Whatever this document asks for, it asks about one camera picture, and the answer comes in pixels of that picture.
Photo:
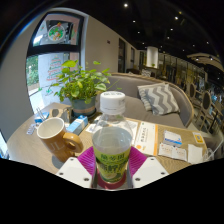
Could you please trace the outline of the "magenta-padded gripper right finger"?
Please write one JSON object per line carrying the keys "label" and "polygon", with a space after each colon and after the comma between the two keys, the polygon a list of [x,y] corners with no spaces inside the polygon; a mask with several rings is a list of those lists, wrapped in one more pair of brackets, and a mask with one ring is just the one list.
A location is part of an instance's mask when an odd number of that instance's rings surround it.
{"label": "magenta-padded gripper right finger", "polygon": [[168,175],[155,157],[147,157],[136,148],[131,148],[127,167],[129,188],[141,188]]}

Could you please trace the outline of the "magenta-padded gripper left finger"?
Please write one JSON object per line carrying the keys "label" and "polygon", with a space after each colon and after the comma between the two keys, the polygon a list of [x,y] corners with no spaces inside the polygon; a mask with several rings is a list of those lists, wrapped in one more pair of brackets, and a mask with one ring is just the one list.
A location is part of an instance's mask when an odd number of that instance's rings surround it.
{"label": "magenta-padded gripper left finger", "polygon": [[77,158],[70,157],[56,175],[84,188],[96,188],[97,167],[93,148],[88,148]]}

